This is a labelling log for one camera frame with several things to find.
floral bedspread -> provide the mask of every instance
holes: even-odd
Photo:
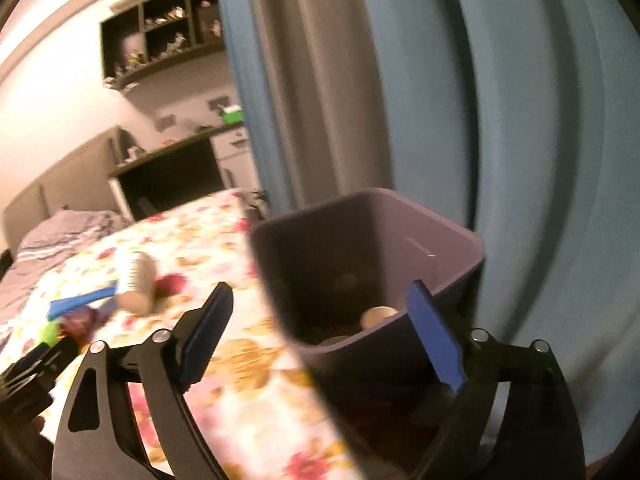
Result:
[[[232,480],[359,479],[344,441],[308,374],[278,332],[255,273],[248,221],[234,190],[203,197],[111,235],[45,274],[0,355],[0,370],[38,341],[49,302],[91,292],[117,279],[123,251],[156,260],[169,291],[150,316],[118,311],[94,335],[112,348],[140,343],[199,308],[218,282],[234,290],[234,313],[205,377],[185,394],[200,431]],[[52,391],[44,435],[51,440],[82,356]],[[170,472],[148,414],[142,386],[130,388],[152,465]]]

bed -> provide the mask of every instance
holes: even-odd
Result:
[[[17,250],[27,225],[33,228],[64,206],[117,210],[103,180],[118,161],[117,135],[115,130],[105,132],[82,146],[12,202],[5,211],[12,250]],[[186,395],[229,478],[363,478],[309,375],[274,322],[255,272],[246,236],[249,227],[239,190],[224,190],[101,238],[38,280],[13,320],[13,333],[0,353],[0,370],[36,343],[51,300],[108,284],[116,278],[118,256],[142,250],[156,260],[160,275],[171,277],[172,290],[150,316],[115,312],[93,339],[112,347],[141,342],[158,328],[172,328],[185,311],[199,308],[218,282],[229,283],[234,314],[204,379]],[[54,403],[44,413],[44,435],[51,440],[81,359],[60,376],[52,391]],[[132,385],[130,394],[149,459],[168,472],[142,391]]]
[[[0,348],[44,272],[124,227],[106,177],[131,140],[118,126],[110,128],[49,168],[5,208],[9,249],[2,255]]]

wall shelf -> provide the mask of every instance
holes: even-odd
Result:
[[[181,22],[182,20],[187,20],[188,18],[189,18],[188,16],[183,16],[181,18],[174,18],[172,20],[167,20],[166,22],[160,23],[159,25],[145,27],[145,33],[151,32],[152,30],[156,30],[156,28],[166,27],[167,25],[171,25],[172,23],[175,23],[175,22]]]
[[[153,26],[145,23],[165,18],[175,7],[182,8],[183,17]],[[114,90],[225,49],[218,0],[149,0],[105,20],[100,32],[103,84]],[[171,51],[178,33],[185,45]],[[132,54],[138,54],[135,62]]]

metal screw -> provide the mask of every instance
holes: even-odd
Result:
[[[94,343],[91,343],[91,346],[89,346],[89,352],[91,352],[92,354],[99,354],[103,350],[104,341],[96,341]]]
[[[484,328],[475,328],[471,331],[471,339],[477,343],[489,341],[489,333]]]
[[[161,328],[160,330],[156,330],[153,333],[153,335],[151,336],[151,339],[153,340],[154,343],[164,343],[169,339],[170,336],[171,336],[170,330]]]
[[[551,350],[551,346],[546,341],[542,341],[542,339],[536,339],[533,342],[533,348],[535,348],[538,352],[546,354]]]

headboard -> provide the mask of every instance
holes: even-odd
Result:
[[[35,181],[4,209],[4,236],[15,255],[25,234],[62,207],[79,211],[119,212],[108,174],[124,159],[119,126],[76,148]]]

